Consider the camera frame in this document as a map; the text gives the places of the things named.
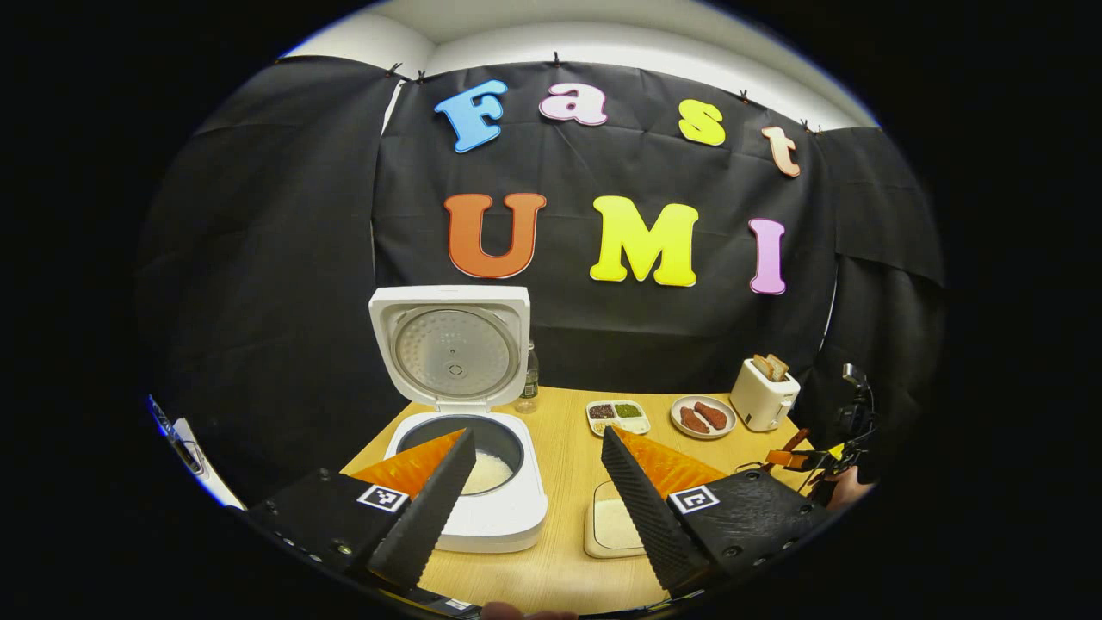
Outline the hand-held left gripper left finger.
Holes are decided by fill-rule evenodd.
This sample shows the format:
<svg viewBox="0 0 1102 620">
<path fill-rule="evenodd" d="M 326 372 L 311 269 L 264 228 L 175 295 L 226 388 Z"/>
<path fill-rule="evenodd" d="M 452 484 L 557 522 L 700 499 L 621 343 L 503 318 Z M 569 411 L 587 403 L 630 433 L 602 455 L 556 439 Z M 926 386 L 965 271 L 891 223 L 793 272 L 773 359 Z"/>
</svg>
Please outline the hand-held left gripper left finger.
<svg viewBox="0 0 1102 620">
<path fill-rule="evenodd" d="M 318 468 L 244 514 L 276 542 L 347 580 L 408 595 L 474 463 L 474 432 L 454 431 L 359 476 Z"/>
</svg>

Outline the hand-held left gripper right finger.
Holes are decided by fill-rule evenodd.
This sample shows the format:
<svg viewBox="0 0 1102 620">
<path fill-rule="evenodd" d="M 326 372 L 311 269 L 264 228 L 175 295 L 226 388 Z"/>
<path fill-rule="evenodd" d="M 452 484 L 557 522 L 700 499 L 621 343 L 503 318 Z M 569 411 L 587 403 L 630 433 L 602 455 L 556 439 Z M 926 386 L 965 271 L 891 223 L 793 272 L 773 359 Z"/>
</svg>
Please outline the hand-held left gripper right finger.
<svg viewBox="0 0 1102 620">
<path fill-rule="evenodd" d="M 748 581 L 834 520 L 760 468 L 723 474 L 638 433 L 604 432 L 601 460 L 674 598 Z"/>
</svg>

